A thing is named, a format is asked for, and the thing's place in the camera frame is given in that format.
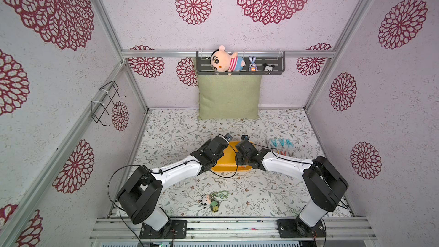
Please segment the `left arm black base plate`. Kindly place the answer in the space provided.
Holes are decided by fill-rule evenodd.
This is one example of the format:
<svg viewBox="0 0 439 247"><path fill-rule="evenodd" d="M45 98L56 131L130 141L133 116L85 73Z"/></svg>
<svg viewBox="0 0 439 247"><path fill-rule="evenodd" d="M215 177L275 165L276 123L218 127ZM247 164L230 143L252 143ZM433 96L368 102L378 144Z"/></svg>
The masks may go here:
<svg viewBox="0 0 439 247"><path fill-rule="evenodd" d="M139 234L141 240L153 239L185 239L187 232L186 220L170 220L160 230L154 230L150 225L142 223Z"/></svg>

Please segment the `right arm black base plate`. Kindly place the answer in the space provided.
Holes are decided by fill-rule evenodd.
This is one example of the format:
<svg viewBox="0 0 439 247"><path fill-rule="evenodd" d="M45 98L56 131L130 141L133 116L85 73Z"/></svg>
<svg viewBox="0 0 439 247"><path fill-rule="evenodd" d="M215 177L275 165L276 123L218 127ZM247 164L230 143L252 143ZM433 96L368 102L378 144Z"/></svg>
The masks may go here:
<svg viewBox="0 0 439 247"><path fill-rule="evenodd" d="M299 218L282 218L277 220L277 229L280 237L283 239L323 239L327 235L322 220L318 221L315 226L311 227L307 226Z"/></svg>

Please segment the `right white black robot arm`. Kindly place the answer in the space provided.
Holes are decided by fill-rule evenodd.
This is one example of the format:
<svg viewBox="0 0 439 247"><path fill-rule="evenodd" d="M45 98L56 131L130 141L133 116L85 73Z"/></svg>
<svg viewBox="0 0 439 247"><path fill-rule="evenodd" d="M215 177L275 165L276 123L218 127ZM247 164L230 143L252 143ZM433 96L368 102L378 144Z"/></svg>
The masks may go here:
<svg viewBox="0 0 439 247"><path fill-rule="evenodd" d="M323 156L314 160L287 157L267 148L256 149L244 138L237 145L245 165L264 172L302 178L311 197L296 218L297 229L312 229L329 212L335 211L349 184L332 163Z"/></svg>

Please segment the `yellow plastic storage box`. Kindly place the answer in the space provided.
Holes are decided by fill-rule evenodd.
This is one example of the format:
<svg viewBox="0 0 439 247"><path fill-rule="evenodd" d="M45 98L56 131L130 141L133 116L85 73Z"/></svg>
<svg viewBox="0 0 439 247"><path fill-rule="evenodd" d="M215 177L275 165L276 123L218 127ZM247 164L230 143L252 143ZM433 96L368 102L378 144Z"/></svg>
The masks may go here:
<svg viewBox="0 0 439 247"><path fill-rule="evenodd" d="M212 171L216 173L225 173L225 172L248 172L252 170L252 167L249 165L244 165L243 163L237 164L236 153L238 152L236 145L238 141L231 141L228 146L224 150L224 155L217 161L216 165L212 167Z"/></svg>

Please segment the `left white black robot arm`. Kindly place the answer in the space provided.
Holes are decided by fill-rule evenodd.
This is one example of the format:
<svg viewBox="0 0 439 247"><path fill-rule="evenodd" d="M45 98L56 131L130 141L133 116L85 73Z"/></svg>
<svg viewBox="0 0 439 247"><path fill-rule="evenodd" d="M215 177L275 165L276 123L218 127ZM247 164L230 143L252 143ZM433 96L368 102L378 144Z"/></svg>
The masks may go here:
<svg viewBox="0 0 439 247"><path fill-rule="evenodd" d="M138 167L116 195L117 201L134 225L146 223L160 231L169 222L169 217L158 206L163 190L183 180L208 172L224 155L232 136L218 135L208 140L199 149L174 164L149 169Z"/></svg>

